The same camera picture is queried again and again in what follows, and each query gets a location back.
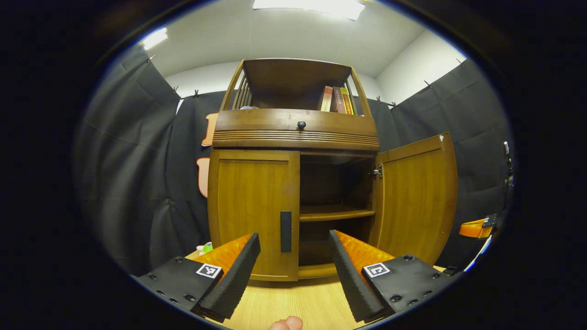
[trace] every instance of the wooden shelf top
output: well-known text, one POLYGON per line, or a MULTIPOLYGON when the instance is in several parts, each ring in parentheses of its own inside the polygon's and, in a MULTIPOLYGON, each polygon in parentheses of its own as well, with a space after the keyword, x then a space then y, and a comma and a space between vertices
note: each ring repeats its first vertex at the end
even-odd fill
POLYGON ((365 210, 341 204, 299 206, 299 221, 328 221, 350 219, 368 217, 374 214, 375 211, 372 210, 365 210))
POLYGON ((316 106, 324 86, 343 86, 351 71, 337 63, 284 58, 245 60, 243 67, 255 97, 311 95, 316 106))
POLYGON ((336 275, 334 264, 310 265, 298 267, 298 278, 314 278, 336 275))

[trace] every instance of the ceiling light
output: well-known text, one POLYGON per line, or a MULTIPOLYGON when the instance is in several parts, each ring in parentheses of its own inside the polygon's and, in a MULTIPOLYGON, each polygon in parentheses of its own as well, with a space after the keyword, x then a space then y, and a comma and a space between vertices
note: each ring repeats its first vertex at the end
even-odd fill
POLYGON ((152 48, 154 45, 160 43, 161 41, 167 39, 167 28, 159 29, 151 34, 149 34, 144 40, 143 45, 145 50, 152 48))
POLYGON ((356 21, 365 8, 354 0, 255 0, 253 9, 293 8, 324 12, 356 21))

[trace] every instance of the cabinet shelf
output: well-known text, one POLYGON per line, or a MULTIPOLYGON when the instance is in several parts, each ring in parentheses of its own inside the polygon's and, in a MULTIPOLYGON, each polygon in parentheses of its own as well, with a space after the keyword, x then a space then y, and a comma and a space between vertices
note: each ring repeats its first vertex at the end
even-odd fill
POLYGON ((342 204, 334 205, 300 205, 299 221, 329 221, 350 218, 361 218, 374 215, 375 211, 361 208, 346 206, 342 204))
POLYGON ((310 265, 298 267, 298 278, 314 278, 336 275, 334 264, 310 265))

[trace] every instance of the book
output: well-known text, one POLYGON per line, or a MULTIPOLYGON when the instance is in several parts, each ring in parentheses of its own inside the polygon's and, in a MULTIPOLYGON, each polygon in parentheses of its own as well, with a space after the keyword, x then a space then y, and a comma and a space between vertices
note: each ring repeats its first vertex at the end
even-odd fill
POLYGON ((330 112, 330 104, 332 103, 332 87, 324 86, 320 102, 318 103, 318 110, 330 112))
POLYGON ((330 105, 330 112, 346 113, 345 103, 342 100, 342 92, 340 87, 332 88, 332 104, 330 105))
POLYGON ((342 93, 342 102, 345 104, 346 114, 354 116, 355 111, 353 110, 353 105, 350 102, 349 91, 346 88, 341 87, 340 92, 342 93))

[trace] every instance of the green object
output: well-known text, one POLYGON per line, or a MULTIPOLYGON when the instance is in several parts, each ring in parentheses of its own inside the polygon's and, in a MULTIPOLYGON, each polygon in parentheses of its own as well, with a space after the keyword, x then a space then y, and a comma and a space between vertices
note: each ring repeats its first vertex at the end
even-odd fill
POLYGON ((208 252, 212 251, 212 249, 213 249, 212 248, 212 243, 206 243, 204 245, 204 248, 202 249, 202 252, 203 253, 208 253, 208 252))

